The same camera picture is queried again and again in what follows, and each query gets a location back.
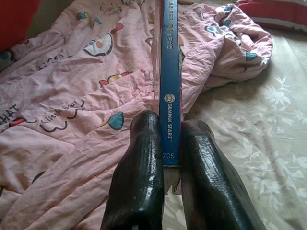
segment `logo on book spine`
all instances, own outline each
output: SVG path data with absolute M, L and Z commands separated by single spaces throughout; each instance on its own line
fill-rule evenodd
M 173 103 L 175 101 L 175 96 L 172 95 L 171 93 L 167 94 L 165 97 L 164 97 L 164 100 L 167 102 L 167 103 Z

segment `bed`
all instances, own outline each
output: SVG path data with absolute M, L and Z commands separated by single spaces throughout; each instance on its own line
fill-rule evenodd
M 0 126 L 0 228 L 96 229 L 112 172 L 129 141 L 129 123 L 139 111 L 154 108 L 154 15 L 130 17 L 135 21 L 127 24 L 125 18 L 118 21 L 122 7 L 96 1 L 100 7 L 89 13 L 84 9 L 90 7 L 78 2 L 82 4 L 65 10 L 51 31 L 16 46 L 18 61 L 8 53 L 14 64 L 0 75 L 5 92 L 1 118 L 9 120 Z M 142 5 L 153 10 L 133 1 L 124 17 Z M 72 23 L 65 20 L 71 17 Z M 104 23 L 107 17 L 114 23 Z M 148 22 L 134 28 L 142 42 L 129 34 L 140 17 Z M 61 36 L 69 28 L 74 30 Z M 269 65 L 258 68 L 261 73 L 250 80 L 210 90 L 192 85 L 206 92 L 190 94 L 196 102 L 187 100 L 185 119 L 200 119 L 211 127 L 267 229 L 305 229 L 307 36 L 269 32 Z M 143 52 L 131 52 L 140 44 Z M 29 216 L 31 210 L 35 215 Z M 181 196 L 171 192 L 165 196 L 163 227 L 186 229 Z

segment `pink comforter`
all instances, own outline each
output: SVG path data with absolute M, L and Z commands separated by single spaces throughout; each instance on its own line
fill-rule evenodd
M 267 66 L 270 34 L 236 6 L 179 15 L 184 113 Z M 130 123 L 154 106 L 153 18 L 154 1 L 76 0 L 1 55 L 17 61 L 0 74 L 0 229 L 99 229 Z

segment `crumpled blanket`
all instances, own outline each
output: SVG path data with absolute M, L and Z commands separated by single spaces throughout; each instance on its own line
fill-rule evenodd
M 130 123 L 154 108 L 154 6 L 76 0 L 0 54 L 0 229 L 100 227 Z M 184 113 L 268 65 L 270 34 L 233 4 L 180 5 L 178 21 Z

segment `book spine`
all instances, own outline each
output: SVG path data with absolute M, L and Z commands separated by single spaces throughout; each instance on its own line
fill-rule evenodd
M 165 166 L 180 165 L 181 72 L 177 0 L 164 0 L 159 116 Z

